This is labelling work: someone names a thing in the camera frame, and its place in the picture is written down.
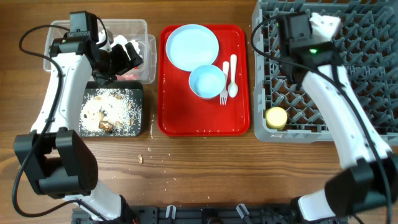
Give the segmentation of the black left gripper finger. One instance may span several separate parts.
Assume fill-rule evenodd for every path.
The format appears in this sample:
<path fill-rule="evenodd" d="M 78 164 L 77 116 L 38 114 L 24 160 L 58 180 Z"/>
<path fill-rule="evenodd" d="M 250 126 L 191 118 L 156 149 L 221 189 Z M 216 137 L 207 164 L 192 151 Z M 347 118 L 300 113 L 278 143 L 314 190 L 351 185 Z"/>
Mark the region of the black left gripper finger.
<path fill-rule="evenodd" d="M 114 45 L 110 57 L 111 69 L 115 75 L 122 75 L 132 68 L 128 54 L 123 49 L 122 45 Z"/>
<path fill-rule="evenodd" d="M 128 65 L 129 65 L 129 68 L 130 68 L 130 69 L 136 68 L 136 67 L 138 67 L 139 65 L 141 65 L 141 64 L 144 63 L 143 59 L 142 59 L 142 58 L 139 56 L 139 54 L 136 52 L 136 50 L 135 50 L 135 48 L 134 48 L 134 46 L 133 46 L 133 44 L 132 44 L 131 42 L 128 42 L 128 43 L 125 45 L 125 48 L 126 48 L 126 50 L 127 50 L 128 56 L 130 57 L 130 60 L 129 60 L 129 62 L 128 62 Z"/>

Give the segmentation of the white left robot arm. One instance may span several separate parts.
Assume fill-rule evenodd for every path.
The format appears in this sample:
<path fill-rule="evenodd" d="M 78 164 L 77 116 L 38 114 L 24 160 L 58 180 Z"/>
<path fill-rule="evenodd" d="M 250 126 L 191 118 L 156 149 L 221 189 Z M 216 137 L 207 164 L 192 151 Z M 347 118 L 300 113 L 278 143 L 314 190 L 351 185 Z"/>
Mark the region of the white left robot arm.
<path fill-rule="evenodd" d="M 102 20 L 87 11 L 70 13 L 70 25 L 45 56 L 52 65 L 40 113 L 30 133 L 18 135 L 14 152 L 37 195 L 74 203 L 97 223 L 138 223 L 126 199 L 99 180 L 98 163 L 79 134 L 83 95 L 89 79 L 104 87 L 142 64 L 129 42 L 100 39 Z"/>

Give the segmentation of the yellow plastic cup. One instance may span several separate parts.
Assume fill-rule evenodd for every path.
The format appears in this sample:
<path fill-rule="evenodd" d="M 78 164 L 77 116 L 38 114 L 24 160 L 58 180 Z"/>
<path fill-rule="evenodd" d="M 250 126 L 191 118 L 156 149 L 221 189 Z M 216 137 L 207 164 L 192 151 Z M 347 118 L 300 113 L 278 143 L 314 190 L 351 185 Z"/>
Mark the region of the yellow plastic cup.
<path fill-rule="evenodd" d="M 265 119 L 268 128 L 282 130 L 287 123 L 288 115 L 285 109 L 273 107 L 266 110 Z"/>

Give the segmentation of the red snack wrapper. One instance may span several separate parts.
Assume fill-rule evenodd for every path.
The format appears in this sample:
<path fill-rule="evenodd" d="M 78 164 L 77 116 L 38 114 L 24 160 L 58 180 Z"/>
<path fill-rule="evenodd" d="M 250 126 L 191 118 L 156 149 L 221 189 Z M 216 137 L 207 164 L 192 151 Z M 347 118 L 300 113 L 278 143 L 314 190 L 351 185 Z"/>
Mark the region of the red snack wrapper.
<path fill-rule="evenodd" d="M 136 81 L 140 78 L 139 74 L 137 73 L 125 73 L 124 75 L 118 75 L 118 81 Z"/>

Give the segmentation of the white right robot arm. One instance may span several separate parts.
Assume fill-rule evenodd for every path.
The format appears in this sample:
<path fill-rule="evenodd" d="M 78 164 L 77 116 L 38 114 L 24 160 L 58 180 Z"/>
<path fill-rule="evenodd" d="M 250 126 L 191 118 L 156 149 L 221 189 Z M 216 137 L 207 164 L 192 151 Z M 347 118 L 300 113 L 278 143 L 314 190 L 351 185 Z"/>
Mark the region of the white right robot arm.
<path fill-rule="evenodd" d="M 295 12 L 277 17 L 281 72 L 316 104 L 335 142 L 342 171 L 323 189 L 299 197 L 300 217 L 314 222 L 391 206 L 397 156 L 360 105 L 332 38 L 340 19 Z"/>

